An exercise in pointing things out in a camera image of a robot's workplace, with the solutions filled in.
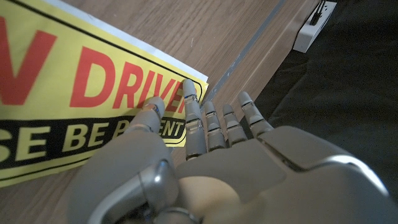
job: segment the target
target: wooden floor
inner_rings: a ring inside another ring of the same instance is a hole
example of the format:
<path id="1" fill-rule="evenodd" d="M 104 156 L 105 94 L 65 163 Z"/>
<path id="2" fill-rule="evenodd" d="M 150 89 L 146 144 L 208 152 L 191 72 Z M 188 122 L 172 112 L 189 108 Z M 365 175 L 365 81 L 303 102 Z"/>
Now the wooden floor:
<path id="1" fill-rule="evenodd" d="M 260 94 L 318 0 L 66 2 L 209 76 L 207 100 L 219 114 L 232 104 L 240 119 L 238 93 Z M 177 149 L 173 157 L 179 164 L 185 152 Z M 1 223 L 67 223 L 65 189 L 77 171 L 0 189 Z"/>

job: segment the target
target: fingertip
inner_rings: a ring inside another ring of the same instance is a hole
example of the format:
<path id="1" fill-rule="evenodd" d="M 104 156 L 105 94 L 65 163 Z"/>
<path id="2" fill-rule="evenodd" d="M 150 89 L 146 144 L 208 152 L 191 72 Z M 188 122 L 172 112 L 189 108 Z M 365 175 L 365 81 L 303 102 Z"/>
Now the fingertip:
<path id="1" fill-rule="evenodd" d="M 223 115 L 224 116 L 227 115 L 227 114 L 233 113 L 233 112 L 234 112 L 234 110 L 232 109 L 231 105 L 224 105 L 223 106 Z"/>
<path id="2" fill-rule="evenodd" d="M 190 79 L 184 80 L 184 82 L 182 83 L 182 88 L 184 92 L 184 97 L 196 95 L 195 86 L 192 80 Z"/>
<path id="3" fill-rule="evenodd" d="M 210 102 L 210 101 L 207 101 L 205 103 L 205 113 L 208 114 L 208 113 L 212 113 L 212 112 L 215 112 L 215 111 L 216 111 L 216 109 L 214 107 L 214 104 L 212 102 Z"/>
<path id="4" fill-rule="evenodd" d="M 245 91 L 242 91 L 239 95 L 238 95 L 238 100 L 241 106 L 244 106 L 250 102 L 253 102 L 252 99 L 250 98 L 249 94 L 246 93 Z"/>
<path id="5" fill-rule="evenodd" d="M 147 103 L 156 105 L 156 107 L 159 111 L 160 117 L 163 118 L 164 111 L 165 111 L 165 105 L 164 105 L 164 101 L 161 97 L 159 97 L 159 96 L 152 97 L 148 100 Z"/>

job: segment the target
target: robotic finger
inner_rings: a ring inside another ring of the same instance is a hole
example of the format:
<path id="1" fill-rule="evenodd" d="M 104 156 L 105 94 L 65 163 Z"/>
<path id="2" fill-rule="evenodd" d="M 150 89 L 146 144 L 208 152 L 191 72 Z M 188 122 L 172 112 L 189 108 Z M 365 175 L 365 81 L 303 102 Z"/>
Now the robotic finger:
<path id="1" fill-rule="evenodd" d="M 205 113 L 207 122 L 207 139 L 209 152 L 215 149 L 226 148 L 224 135 L 221 130 L 220 122 L 217 118 L 217 113 L 212 102 L 207 101 L 205 103 Z"/>
<path id="2" fill-rule="evenodd" d="M 151 220 L 179 192 L 169 150 L 157 134 L 165 106 L 149 99 L 128 129 L 92 156 L 73 179 L 69 223 Z"/>
<path id="3" fill-rule="evenodd" d="M 254 105 L 248 93 L 243 91 L 239 94 L 238 98 L 244 113 L 244 117 L 250 125 L 250 130 L 255 138 L 262 133 L 274 129 L 261 115 L 260 111 Z"/>
<path id="4" fill-rule="evenodd" d="M 229 146 L 232 147 L 236 143 L 248 140 L 248 137 L 246 137 L 242 126 L 239 124 L 231 105 L 224 105 L 223 114 L 226 123 Z"/>
<path id="5" fill-rule="evenodd" d="M 207 151 L 198 97 L 191 80 L 187 79 L 183 82 L 183 92 L 186 117 L 185 129 L 187 130 L 185 149 L 186 160 L 189 160 L 205 154 Z"/>

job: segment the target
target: black stripe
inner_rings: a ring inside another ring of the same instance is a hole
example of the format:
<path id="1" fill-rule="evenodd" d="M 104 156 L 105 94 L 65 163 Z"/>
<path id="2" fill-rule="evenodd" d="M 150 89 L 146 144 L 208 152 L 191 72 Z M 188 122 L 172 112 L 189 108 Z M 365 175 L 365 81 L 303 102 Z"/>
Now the black stripe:
<path id="1" fill-rule="evenodd" d="M 23 177 L 23 176 L 25 176 L 25 175 L 30 175 L 30 174 L 35 174 L 35 173 L 42 172 L 42 171 L 46 171 L 46 170 L 49 170 L 49 169 L 54 169 L 54 168 L 58 168 L 58 167 L 63 167 L 63 166 L 67 166 L 67 165 L 76 164 L 76 163 L 78 163 L 78 162 L 82 162 L 82 161 L 85 161 L 85 160 L 87 160 L 87 159 L 89 159 L 89 158 L 80 159 L 79 161 L 70 162 L 70 163 L 68 163 L 68 164 L 62 164 L 62 165 L 58 165 L 58 166 L 48 167 L 48 168 L 45 168 L 45 169 L 41 169 L 41 170 L 29 172 L 29 173 L 26 173 L 26 174 L 21 174 L 21 175 L 16 175 L 16 176 L 13 176 L 13 177 L 3 178 L 3 179 L 0 179 L 0 181 L 3 181 L 3 180 L 11 180 L 11 179 L 14 179 L 14 178 Z"/>

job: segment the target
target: letter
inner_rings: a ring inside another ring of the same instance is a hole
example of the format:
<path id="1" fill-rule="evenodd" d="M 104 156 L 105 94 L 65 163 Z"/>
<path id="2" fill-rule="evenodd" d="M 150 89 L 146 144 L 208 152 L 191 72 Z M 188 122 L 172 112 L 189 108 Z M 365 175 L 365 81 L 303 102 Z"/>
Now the letter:
<path id="1" fill-rule="evenodd" d="M 132 86 L 128 86 L 129 79 L 131 75 L 136 76 L 136 82 Z M 138 91 L 139 87 L 142 83 L 142 78 L 144 76 L 144 72 L 142 68 L 138 65 L 131 64 L 126 62 L 123 68 L 122 78 L 120 79 L 120 85 L 118 89 L 118 93 L 116 94 L 116 98 L 114 99 L 113 109 L 120 108 L 120 104 L 122 103 L 123 95 L 127 95 L 127 107 L 134 107 L 134 94 Z"/>
<path id="2" fill-rule="evenodd" d="M 177 127 L 175 128 L 174 136 L 177 136 L 178 132 L 180 131 L 181 125 L 183 125 L 183 122 L 176 122 Z"/>
<path id="3" fill-rule="evenodd" d="M 119 121 L 118 125 L 116 126 L 116 130 L 113 133 L 112 139 L 118 137 L 119 134 L 123 133 L 129 127 L 129 124 L 130 122 L 128 120 Z"/>
<path id="4" fill-rule="evenodd" d="M 67 133 L 65 135 L 65 140 L 63 142 L 62 152 L 68 152 L 76 150 L 84 146 L 86 143 L 86 137 L 88 127 L 85 124 L 71 124 L 68 125 Z M 77 141 L 75 146 L 72 146 L 73 141 Z"/>
<path id="5" fill-rule="evenodd" d="M 166 111 L 171 111 L 171 112 L 176 112 L 177 111 L 178 105 L 177 106 L 173 106 L 173 102 L 176 101 L 179 104 L 179 102 L 180 102 L 180 100 L 182 98 L 182 95 L 177 94 L 177 90 L 178 89 L 182 90 L 182 83 L 180 83 L 180 82 L 177 82 L 177 84 L 174 87 L 173 94 L 172 94 L 172 97 L 171 97 L 167 107 L 166 107 Z"/>
<path id="6" fill-rule="evenodd" d="M 0 17 L 0 99 L 5 105 L 23 105 L 30 90 L 49 56 L 57 37 L 43 31 L 36 31 L 27 49 L 24 61 L 16 76 L 7 39 L 6 20 Z"/>
<path id="7" fill-rule="evenodd" d="M 0 140 L 10 140 L 12 135 L 9 131 L 0 129 Z M 0 162 L 5 161 L 10 156 L 10 149 L 0 145 Z"/>
<path id="8" fill-rule="evenodd" d="M 150 89 L 150 85 L 152 84 L 152 81 L 154 80 L 155 72 L 149 71 L 147 80 L 145 81 L 144 84 L 144 89 L 142 90 L 141 96 L 139 97 L 139 102 L 137 105 L 137 108 L 142 108 L 144 106 L 145 99 L 147 98 L 148 91 Z"/>
<path id="9" fill-rule="evenodd" d="M 91 65 L 101 66 L 105 71 L 105 83 L 97 96 L 85 96 L 88 76 Z M 70 107 L 89 108 L 98 106 L 110 96 L 115 79 L 115 71 L 112 60 L 105 54 L 83 47 L 76 71 L 75 84 L 73 85 Z"/>
<path id="10" fill-rule="evenodd" d="M 88 140 L 88 147 L 97 146 L 104 142 L 104 140 L 97 141 L 96 138 L 104 136 L 105 132 L 99 132 L 99 128 L 108 127 L 109 123 L 98 123 L 93 124 L 93 130 L 91 131 L 90 140 Z"/>
<path id="11" fill-rule="evenodd" d="M 163 75 L 158 73 L 157 77 L 156 77 L 156 85 L 155 85 L 155 94 L 154 94 L 154 96 L 160 96 L 164 100 L 166 98 L 167 94 L 169 93 L 169 91 L 171 90 L 173 84 L 175 83 L 175 80 L 171 79 L 169 81 L 169 83 L 167 84 L 166 88 L 164 89 L 164 91 L 162 92 L 162 94 L 159 95 L 160 87 L 162 86 L 162 80 L 163 80 Z"/>
<path id="12" fill-rule="evenodd" d="M 166 121 L 165 120 L 161 120 L 160 121 L 160 128 L 159 128 L 159 135 L 162 135 L 162 130 L 163 130 L 163 126 L 162 126 L 162 124 L 164 124 L 164 123 L 166 123 Z"/>
<path id="13" fill-rule="evenodd" d="M 173 133 L 174 125 L 175 125 L 175 121 L 173 121 L 173 123 L 172 123 L 171 126 L 170 126 L 170 121 L 166 121 L 166 125 L 165 125 L 165 127 L 164 127 L 164 130 L 163 130 L 163 134 L 162 134 L 162 135 L 164 136 L 165 133 L 166 133 L 166 131 L 167 131 L 167 135 L 168 135 L 168 136 L 171 136 L 172 133 Z"/>
<path id="14" fill-rule="evenodd" d="M 43 134 L 49 132 L 49 126 L 39 128 L 20 128 L 15 161 L 23 161 L 26 159 L 34 159 L 45 156 L 45 151 L 30 152 L 31 146 L 44 146 L 46 142 L 45 139 L 32 140 L 32 134 Z"/>

